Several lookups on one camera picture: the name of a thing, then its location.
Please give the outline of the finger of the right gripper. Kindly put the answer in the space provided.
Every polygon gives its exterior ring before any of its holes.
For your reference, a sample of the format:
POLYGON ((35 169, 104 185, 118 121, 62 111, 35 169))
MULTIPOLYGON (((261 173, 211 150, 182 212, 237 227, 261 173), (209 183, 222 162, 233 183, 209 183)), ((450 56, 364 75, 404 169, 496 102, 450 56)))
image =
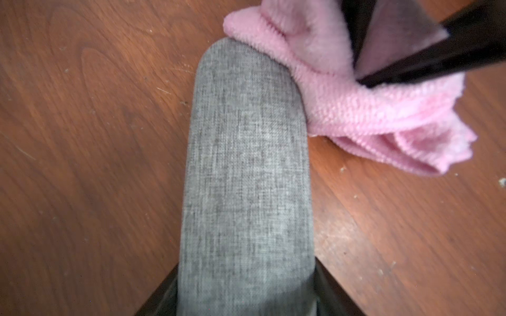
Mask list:
POLYGON ((376 2, 376 0, 342 0, 341 10, 349 31, 354 65, 357 64, 361 54, 376 2))
POLYGON ((419 83, 505 61, 505 1, 475 1, 444 21, 450 36, 359 80, 419 83))

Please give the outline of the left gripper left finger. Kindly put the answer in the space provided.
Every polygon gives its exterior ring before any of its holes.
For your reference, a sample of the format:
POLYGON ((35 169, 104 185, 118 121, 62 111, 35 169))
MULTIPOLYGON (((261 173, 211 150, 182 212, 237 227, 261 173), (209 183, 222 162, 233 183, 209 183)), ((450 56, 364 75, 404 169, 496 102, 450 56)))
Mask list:
POLYGON ((178 293, 178 268, 176 265, 159 287, 146 300, 135 316, 176 316, 178 293))

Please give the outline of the pink microfiber cloth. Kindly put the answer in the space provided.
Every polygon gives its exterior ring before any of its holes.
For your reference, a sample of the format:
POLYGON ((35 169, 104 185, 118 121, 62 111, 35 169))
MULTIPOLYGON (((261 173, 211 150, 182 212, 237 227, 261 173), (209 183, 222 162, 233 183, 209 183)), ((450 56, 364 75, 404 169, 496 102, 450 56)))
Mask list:
POLYGON ((453 109, 463 73, 373 88, 358 82, 447 37, 416 1, 378 1, 358 59, 339 1, 263 1, 228 14, 223 28, 289 69, 308 134, 417 175, 442 175, 472 157, 477 136, 453 109))

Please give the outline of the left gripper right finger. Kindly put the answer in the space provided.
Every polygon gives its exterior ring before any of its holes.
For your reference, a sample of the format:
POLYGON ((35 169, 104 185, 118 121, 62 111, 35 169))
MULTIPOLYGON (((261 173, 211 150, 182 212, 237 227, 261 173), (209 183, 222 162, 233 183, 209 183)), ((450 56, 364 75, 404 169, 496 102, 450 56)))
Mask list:
POLYGON ((365 316, 366 314, 346 293, 323 263, 315 258, 314 289, 317 302, 317 316, 365 316))

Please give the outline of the grey felt eyeglass case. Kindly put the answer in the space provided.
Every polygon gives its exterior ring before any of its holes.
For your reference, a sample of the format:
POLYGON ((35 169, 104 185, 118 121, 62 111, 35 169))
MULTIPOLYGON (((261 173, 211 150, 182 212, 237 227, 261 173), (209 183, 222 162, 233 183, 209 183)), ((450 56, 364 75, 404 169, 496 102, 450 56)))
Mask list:
POLYGON ((179 315, 315 315, 306 119, 288 70, 224 38, 196 73, 179 315))

